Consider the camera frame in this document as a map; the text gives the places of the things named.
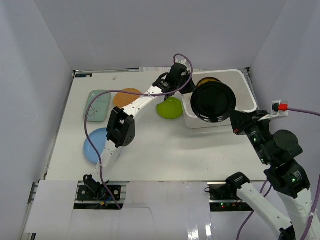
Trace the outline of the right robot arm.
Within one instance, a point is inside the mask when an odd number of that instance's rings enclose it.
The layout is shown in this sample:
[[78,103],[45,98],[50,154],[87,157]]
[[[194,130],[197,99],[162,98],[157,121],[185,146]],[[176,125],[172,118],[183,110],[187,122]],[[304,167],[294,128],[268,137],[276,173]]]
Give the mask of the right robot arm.
[[320,220],[316,210],[320,193],[317,191],[312,197],[307,173],[295,160],[303,153],[299,140],[288,130],[270,133],[270,120],[288,115],[289,108],[285,103],[276,104],[271,113],[229,110],[234,134],[246,135],[261,163],[270,166],[264,174],[289,216],[282,215],[271,205],[241,172],[226,179],[225,192],[233,200],[244,200],[279,240],[318,240]]

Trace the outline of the yellow patterned plate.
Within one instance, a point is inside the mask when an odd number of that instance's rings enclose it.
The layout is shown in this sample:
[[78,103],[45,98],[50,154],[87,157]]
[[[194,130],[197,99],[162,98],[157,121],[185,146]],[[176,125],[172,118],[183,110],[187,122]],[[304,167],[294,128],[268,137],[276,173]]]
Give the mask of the yellow patterned plate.
[[215,77],[205,77],[197,83],[196,87],[198,88],[206,83],[221,83],[221,81]]

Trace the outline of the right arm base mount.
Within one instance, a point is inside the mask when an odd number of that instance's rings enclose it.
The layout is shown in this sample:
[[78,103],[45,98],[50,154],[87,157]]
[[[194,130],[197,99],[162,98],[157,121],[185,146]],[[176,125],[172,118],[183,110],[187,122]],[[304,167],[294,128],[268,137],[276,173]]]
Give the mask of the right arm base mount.
[[209,184],[204,191],[209,195],[212,213],[252,211],[246,202],[232,194],[226,184]]

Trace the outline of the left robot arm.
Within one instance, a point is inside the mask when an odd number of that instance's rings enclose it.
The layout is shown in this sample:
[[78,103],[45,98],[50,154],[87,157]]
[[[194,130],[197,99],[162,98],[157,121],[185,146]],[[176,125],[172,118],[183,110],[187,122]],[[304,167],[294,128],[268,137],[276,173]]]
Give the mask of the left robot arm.
[[107,186],[107,182],[103,179],[104,170],[109,170],[111,165],[117,160],[122,149],[132,143],[136,135],[136,123],[143,115],[176,92],[182,93],[189,86],[192,89],[195,88],[192,83],[193,71],[192,66],[188,70],[188,67],[184,64],[174,63],[170,72],[160,75],[146,93],[137,93],[136,95],[139,98],[123,108],[114,107],[110,113],[106,127],[105,158],[101,157],[88,134],[88,116],[85,115],[84,131],[87,141],[98,157],[96,169],[100,178],[100,182],[98,182],[92,175],[85,175],[83,177],[84,185],[88,189],[90,196],[96,200],[111,198],[114,202],[117,201]]

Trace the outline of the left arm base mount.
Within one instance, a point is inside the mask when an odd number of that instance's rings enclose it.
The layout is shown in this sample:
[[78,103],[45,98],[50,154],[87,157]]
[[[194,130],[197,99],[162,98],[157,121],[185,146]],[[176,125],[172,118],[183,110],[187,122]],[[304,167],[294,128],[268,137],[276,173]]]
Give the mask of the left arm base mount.
[[[126,186],[119,184],[107,185],[113,197],[120,208],[123,208],[124,201],[126,199]],[[120,210],[116,203],[113,201],[110,193],[102,185],[99,192],[95,194],[92,190],[84,185],[80,184],[77,187],[74,210]]]

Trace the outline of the green round plate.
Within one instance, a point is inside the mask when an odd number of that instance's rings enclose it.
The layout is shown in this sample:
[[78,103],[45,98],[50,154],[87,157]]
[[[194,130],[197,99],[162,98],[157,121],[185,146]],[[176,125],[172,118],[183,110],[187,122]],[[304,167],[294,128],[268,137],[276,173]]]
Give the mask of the green round plate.
[[156,112],[164,119],[176,119],[183,114],[182,102],[176,97],[168,97],[164,102],[156,106]]

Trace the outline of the black round plate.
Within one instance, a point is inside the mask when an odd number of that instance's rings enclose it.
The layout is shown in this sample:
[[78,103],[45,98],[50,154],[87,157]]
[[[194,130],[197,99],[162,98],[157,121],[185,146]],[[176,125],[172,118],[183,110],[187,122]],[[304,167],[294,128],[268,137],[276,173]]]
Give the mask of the black round plate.
[[208,123],[220,123],[227,120],[229,110],[234,110],[236,103],[236,95],[233,90],[218,81],[198,84],[190,99],[193,113]]

